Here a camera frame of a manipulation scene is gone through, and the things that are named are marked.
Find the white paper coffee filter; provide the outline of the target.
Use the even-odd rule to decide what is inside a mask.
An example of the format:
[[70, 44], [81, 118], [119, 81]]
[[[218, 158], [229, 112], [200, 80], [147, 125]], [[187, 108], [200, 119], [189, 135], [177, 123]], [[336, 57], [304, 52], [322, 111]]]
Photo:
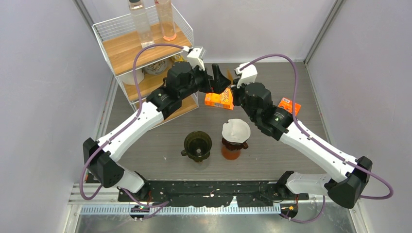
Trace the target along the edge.
[[222, 137], [231, 143], [244, 143], [251, 136], [249, 125], [241, 119], [229, 119], [223, 124]]

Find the amber brown glass dripper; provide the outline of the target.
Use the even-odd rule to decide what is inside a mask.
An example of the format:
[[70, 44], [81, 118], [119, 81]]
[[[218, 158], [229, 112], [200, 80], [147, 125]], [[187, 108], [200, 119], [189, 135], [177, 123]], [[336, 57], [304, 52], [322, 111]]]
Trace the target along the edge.
[[225, 138], [222, 138], [222, 144], [223, 144], [223, 147], [226, 148], [228, 151], [246, 150], [249, 147], [246, 141], [243, 143], [236, 143], [236, 142], [229, 142]]

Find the dark green glass dripper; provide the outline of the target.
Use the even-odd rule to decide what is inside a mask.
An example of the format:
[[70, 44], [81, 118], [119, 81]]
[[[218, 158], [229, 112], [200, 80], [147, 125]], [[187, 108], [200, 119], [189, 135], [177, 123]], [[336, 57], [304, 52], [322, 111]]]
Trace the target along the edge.
[[211, 148], [212, 140], [207, 133], [203, 131], [193, 131], [186, 136], [181, 155], [200, 163], [209, 158]]

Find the brown paper coffee filter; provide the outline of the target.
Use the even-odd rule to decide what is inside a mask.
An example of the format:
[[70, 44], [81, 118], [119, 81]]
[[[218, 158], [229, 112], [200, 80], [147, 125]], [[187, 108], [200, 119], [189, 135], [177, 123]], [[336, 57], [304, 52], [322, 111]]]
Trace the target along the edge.
[[231, 73], [231, 71], [230, 71], [229, 69], [227, 70], [227, 78], [228, 78], [229, 81], [230, 81], [230, 85], [233, 85], [234, 79], [233, 79], [233, 75], [232, 75], [232, 73]]

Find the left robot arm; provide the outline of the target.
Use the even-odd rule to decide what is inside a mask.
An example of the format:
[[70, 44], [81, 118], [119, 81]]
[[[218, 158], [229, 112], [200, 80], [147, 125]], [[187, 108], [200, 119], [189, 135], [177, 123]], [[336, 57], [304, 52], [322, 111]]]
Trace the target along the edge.
[[84, 161], [88, 169], [105, 187], [119, 187], [130, 192], [138, 201], [145, 200], [149, 188], [137, 172], [118, 164], [123, 154], [148, 130], [177, 111], [185, 98], [203, 93], [222, 93], [231, 81], [218, 64], [212, 64], [212, 75], [188, 62], [175, 63], [163, 79], [163, 84], [146, 97], [136, 113], [98, 140], [88, 138], [83, 143]]

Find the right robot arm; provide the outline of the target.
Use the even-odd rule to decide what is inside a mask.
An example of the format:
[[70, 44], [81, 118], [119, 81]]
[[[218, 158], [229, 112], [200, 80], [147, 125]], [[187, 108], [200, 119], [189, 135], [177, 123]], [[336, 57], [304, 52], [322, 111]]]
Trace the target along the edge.
[[273, 104], [271, 92], [262, 83], [233, 85], [235, 106], [240, 106], [265, 135], [289, 145], [321, 167], [324, 174], [285, 172], [277, 186], [278, 195], [290, 199], [295, 194], [327, 196], [341, 207], [352, 209], [369, 182], [372, 161], [346, 154], [315, 135], [292, 114]]

